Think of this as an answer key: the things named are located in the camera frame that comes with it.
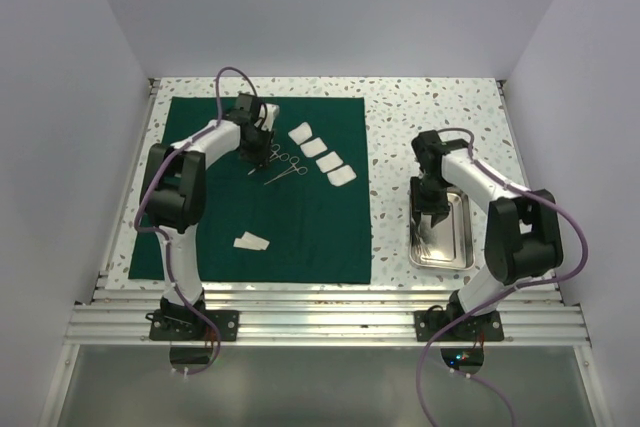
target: speckled countertop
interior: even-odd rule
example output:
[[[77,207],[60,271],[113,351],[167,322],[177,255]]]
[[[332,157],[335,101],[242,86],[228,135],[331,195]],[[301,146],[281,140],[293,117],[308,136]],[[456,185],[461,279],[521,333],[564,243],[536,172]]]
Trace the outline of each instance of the speckled countertop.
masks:
[[[428,129],[465,127],[476,133],[477,155],[511,180],[524,183],[514,142],[494,79],[258,77],[252,79],[265,97],[363,97],[366,108],[369,183],[373,234],[370,285],[313,285],[282,283],[207,283],[223,290],[454,290],[483,265],[486,217],[471,203],[476,267],[459,273],[416,269],[408,258],[409,178],[418,172],[411,139]],[[235,77],[224,78],[225,96],[246,92]],[[171,104],[176,97],[211,97],[213,79],[164,78],[159,87],[144,138],[126,207],[120,219],[113,255],[107,269],[107,289],[162,289],[162,282],[129,280],[128,271],[136,238],[133,217],[149,147],[159,142]],[[553,286],[542,286],[552,290]]]

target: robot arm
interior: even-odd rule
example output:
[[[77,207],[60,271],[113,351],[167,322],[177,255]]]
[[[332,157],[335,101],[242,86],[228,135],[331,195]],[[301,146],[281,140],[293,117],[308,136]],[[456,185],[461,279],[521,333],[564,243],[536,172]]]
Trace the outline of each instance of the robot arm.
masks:
[[[150,318],[166,330],[196,325],[197,319],[179,297],[168,273],[168,262],[174,282],[189,304],[204,309],[204,289],[198,274],[196,256],[196,229],[206,203],[206,170],[224,154],[238,150],[241,159],[258,167],[266,166],[271,156],[273,124],[279,107],[263,104],[255,96],[240,94],[232,110],[217,123],[212,120],[199,132],[171,145],[155,144],[149,150],[140,199],[142,200],[153,177],[167,156],[188,148],[168,165],[151,194],[145,213],[154,227],[161,227],[171,242],[171,259],[161,248],[165,290],[160,310]],[[160,245],[167,242],[165,235],[157,234]]]
[[[485,163],[483,166],[503,184],[482,172],[470,158],[466,141],[444,142],[436,131],[428,131],[420,133],[412,147],[422,171],[422,177],[411,179],[414,221],[423,214],[431,215],[432,227],[444,220],[449,215],[446,191],[452,185],[487,213],[486,265],[453,293],[447,306],[448,319],[469,312],[516,281],[544,275],[562,263],[557,214],[505,188],[508,180]],[[535,193],[554,201],[545,190]],[[474,315],[480,317],[495,309],[496,304],[492,304]]]

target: white enclosure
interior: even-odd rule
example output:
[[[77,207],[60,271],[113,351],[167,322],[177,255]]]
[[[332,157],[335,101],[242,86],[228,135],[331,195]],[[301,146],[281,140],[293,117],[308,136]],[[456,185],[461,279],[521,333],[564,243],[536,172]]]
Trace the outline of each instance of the white enclosure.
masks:
[[[504,79],[551,0],[109,0],[149,76]]]
[[[638,0],[0,0],[0,12],[0,424],[36,424],[74,301],[105,267],[148,78],[236,65],[507,79],[531,187],[591,243],[565,300],[583,307],[617,424],[635,425]]]

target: surgical scissors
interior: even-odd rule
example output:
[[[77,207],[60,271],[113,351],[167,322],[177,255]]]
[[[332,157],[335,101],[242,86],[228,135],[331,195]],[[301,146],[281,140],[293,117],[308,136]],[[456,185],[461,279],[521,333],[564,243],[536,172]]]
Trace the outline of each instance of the surgical scissors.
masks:
[[[287,170],[285,170],[284,172],[282,172],[280,175],[278,175],[277,177],[274,177],[273,179],[271,179],[268,182],[265,182],[264,185],[268,185],[271,182],[274,182],[276,180],[278,180],[281,177],[284,177],[285,175],[289,175],[292,173],[297,173],[298,175],[304,175],[306,174],[309,169],[307,169],[306,167],[302,166],[302,167],[298,167],[298,164],[300,163],[300,157],[291,157],[289,159],[289,164],[291,165],[291,167],[289,167]]]
[[[281,160],[282,162],[286,162],[287,160],[289,160],[289,154],[287,154],[286,152],[279,154],[278,152],[280,152],[280,144],[273,144],[271,146],[271,157],[269,157],[269,162],[275,159]],[[257,167],[247,175],[253,174],[256,170],[258,170]]]

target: stainless steel tray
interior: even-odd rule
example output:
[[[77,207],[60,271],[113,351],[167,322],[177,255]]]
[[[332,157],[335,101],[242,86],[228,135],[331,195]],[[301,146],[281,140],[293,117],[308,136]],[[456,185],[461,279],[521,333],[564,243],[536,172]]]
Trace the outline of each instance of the stainless steel tray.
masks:
[[[409,235],[409,260],[414,267],[467,270],[473,267],[473,236],[469,198],[459,190],[447,192],[451,213],[431,228],[431,217],[423,215],[420,225],[413,220]]]

